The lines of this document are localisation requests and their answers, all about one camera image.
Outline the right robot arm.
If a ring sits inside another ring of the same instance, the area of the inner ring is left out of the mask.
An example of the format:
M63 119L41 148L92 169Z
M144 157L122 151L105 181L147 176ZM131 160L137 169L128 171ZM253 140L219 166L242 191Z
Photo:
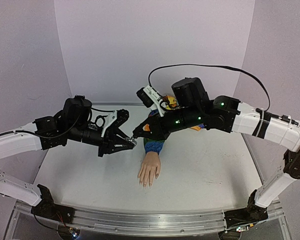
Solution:
M225 95L210 100L198 77L179 80L171 88L178 104L174 109L165 109L167 101L149 85L137 92L143 104L157 113L133 130L135 139L165 141L171 133L203 125L206 130L251 135L285 147L284 164L251 195L252 205L264 209L300 180L300 120Z

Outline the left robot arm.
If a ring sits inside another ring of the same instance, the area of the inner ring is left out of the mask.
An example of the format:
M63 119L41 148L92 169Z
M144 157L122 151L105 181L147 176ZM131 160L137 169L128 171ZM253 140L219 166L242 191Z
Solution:
M96 117L102 120L101 125L92 121L93 111L91 101L76 95L68 98L63 109L54 116L37 118L24 126L0 133L0 160L21 153L64 147L68 141L97 146L98 157L132 150L136 146L136 141L120 130L120 126L129 119L127 110L101 110L101 115ZM58 213L48 188L24 182L1 170L0 194L32 207L37 206L48 219Z

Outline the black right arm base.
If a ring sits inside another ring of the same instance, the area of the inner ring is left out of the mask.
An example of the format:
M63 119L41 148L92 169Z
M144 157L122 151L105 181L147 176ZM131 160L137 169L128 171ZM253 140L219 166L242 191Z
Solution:
M267 208L256 205L255 196L257 190L255 189L249 196L247 206L245 208L238 208L227 210L224 213L224 220L226 229L231 230L237 227L248 226L250 224L257 224L268 219Z

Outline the nail polish bottle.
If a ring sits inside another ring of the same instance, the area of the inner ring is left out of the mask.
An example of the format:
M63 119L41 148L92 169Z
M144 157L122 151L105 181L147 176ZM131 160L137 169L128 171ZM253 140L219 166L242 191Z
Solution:
M126 140L129 141L134 146L136 146L138 144L136 139L133 136L126 138Z

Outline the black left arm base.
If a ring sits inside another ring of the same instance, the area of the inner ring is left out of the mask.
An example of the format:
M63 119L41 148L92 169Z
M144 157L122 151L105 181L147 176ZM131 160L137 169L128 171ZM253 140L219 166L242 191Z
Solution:
M60 221L64 224L72 224L75 209L66 205L56 204L49 188L38 184L40 190L40 202L31 208L31 213L36 217Z

